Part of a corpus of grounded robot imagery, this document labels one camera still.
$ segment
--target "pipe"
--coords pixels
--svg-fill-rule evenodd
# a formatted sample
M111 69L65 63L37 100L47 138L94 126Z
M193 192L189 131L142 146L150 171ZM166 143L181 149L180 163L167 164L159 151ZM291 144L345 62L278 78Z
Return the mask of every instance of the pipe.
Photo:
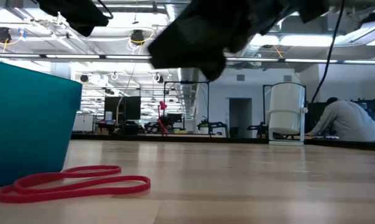
M0 58L14 58L19 60L30 60L30 61L56 61L56 62L131 62L130 60L147 62L150 59L150 55L73 55L73 54L60 54L51 55L48 58L47 55L39 54L2 54ZM325 64L325 59L299 59L299 58L244 58L244 57L227 57L229 62L274 62L274 63L319 63ZM332 59L330 64L343 64L343 65L375 65L375 60L344 60L344 59Z

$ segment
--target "teal bin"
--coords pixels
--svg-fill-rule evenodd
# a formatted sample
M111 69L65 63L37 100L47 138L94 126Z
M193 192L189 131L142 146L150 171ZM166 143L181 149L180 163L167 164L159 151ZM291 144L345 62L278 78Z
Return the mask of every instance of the teal bin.
M0 186L64 165L82 85L0 62Z

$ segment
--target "yellow cable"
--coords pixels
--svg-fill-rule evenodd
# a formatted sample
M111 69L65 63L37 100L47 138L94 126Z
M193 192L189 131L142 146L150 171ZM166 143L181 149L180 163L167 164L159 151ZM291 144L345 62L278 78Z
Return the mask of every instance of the yellow cable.
M275 50L277 51L277 53L279 53L280 57L281 57L281 58L284 58L284 57L282 56L281 52L279 51L279 49L278 49L275 45L273 45L273 47L275 48ZM291 69L291 71L295 74L295 76L300 80L300 82L302 82L302 84L305 84L305 83L302 81L302 79L300 79L299 75L296 74L295 70L294 70L291 66L289 66L289 64L288 64L287 62L286 62L286 64L287 64L287 66Z
M135 43L135 44L141 44L141 43L143 43L143 42L145 42L145 41L148 41L148 40L150 40L151 39L151 37L154 35L154 33L155 33L155 30L154 29L151 29L152 30L152 33L151 33L151 35L150 35L150 37L149 38L147 38L147 39L144 39L144 40L142 40L142 41L134 41L134 40L132 40L131 39L131 36L132 36L132 34L129 36L129 40L132 42L132 43Z
M5 44L3 45L3 51L2 51L2 53L5 53L6 46L7 46L7 41L9 41L9 39L6 39Z
M1 43L1 42L0 42L0 44L1 45L13 45L13 44L18 43L18 41L20 41L22 38L23 38L23 34L21 34L20 38L17 41L13 42L13 43L7 43L7 41L9 41L9 39L6 39L6 44Z

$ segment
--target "black cable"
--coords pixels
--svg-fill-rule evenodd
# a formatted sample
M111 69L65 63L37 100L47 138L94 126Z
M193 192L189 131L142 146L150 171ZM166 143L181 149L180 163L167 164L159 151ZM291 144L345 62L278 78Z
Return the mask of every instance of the black cable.
M336 35L338 34L339 25L341 24L342 15L343 15L343 9L345 8L345 2L346 2L346 0L342 0L341 10L340 10L340 13L339 13L339 16L338 16L338 20L336 21L336 26L335 26L334 34L333 34L333 37L332 37L332 43L331 43L331 46L330 46L330 51L328 52L328 57L326 59L326 65L325 65L325 69L324 69L324 75L323 75L322 80L318 84L316 92L313 95L312 103L314 102L314 100L315 100L318 92L320 91L320 88L322 87L323 82L325 80L325 77L326 77L326 75L328 73L328 67L330 66L330 60L331 60L332 50L334 48Z
M110 14L110 16L107 16L108 19L114 19L113 13L107 8L106 4L103 3L101 0L98 0L98 2L104 7L104 9Z

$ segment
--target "spotlight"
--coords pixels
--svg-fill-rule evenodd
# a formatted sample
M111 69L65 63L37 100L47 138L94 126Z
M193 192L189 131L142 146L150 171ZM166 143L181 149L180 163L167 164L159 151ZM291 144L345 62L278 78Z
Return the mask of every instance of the spotlight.
M162 78L162 75L158 74L158 72L153 75L153 80L160 84L164 83L164 78Z
M134 45L140 46L144 44L143 30L133 30L131 35L131 42Z
M12 36L9 33L10 28L0 27L0 43L8 44L12 40Z
M87 75L81 75L80 80L81 80L81 82L88 82L89 77Z
M114 94L114 91L113 90L109 90L109 89L105 89L104 92L106 94L109 94L109 95L113 95Z

